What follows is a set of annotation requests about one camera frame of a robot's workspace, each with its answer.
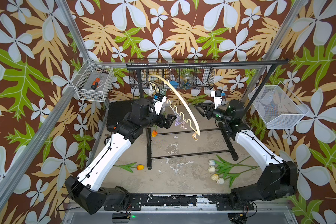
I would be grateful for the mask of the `orange tulip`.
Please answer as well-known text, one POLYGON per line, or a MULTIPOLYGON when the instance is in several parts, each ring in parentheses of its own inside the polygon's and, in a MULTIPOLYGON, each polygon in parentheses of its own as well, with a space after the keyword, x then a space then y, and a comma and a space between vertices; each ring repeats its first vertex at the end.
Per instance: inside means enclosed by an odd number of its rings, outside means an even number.
POLYGON ((157 136, 157 134, 158 134, 158 132, 157 132, 157 128, 158 128, 158 126, 155 126, 154 129, 153 129, 153 131, 151 132, 151 137, 152 137, 152 138, 154 138, 154 137, 157 136))

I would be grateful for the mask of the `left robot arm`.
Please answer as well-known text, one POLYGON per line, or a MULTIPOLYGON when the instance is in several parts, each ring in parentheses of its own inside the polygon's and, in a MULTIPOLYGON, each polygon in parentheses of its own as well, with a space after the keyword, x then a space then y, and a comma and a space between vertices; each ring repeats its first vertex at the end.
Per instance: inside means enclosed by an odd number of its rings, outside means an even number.
POLYGON ((165 96, 152 100, 138 99, 132 103, 131 112, 118 123, 110 140, 99 155, 77 177, 65 181, 68 197, 89 214, 95 214, 103 206, 127 209, 130 193, 122 187, 103 188, 102 183, 120 156, 142 135, 143 131, 156 125, 170 128, 176 116, 161 113, 165 96))

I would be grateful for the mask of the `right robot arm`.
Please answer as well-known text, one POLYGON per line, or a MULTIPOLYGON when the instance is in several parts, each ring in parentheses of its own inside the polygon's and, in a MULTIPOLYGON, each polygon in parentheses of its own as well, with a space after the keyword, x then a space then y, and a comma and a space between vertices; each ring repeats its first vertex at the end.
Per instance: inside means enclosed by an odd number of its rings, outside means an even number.
POLYGON ((241 145, 262 170, 257 183, 231 190, 232 204, 256 200, 272 201, 297 193, 297 166, 294 162, 273 153, 254 135, 249 126, 243 123, 242 119, 246 113, 243 104, 232 100, 226 109, 215 107, 213 103, 200 103, 195 105, 195 108, 203 117, 218 121, 225 134, 225 140, 232 139, 241 145))

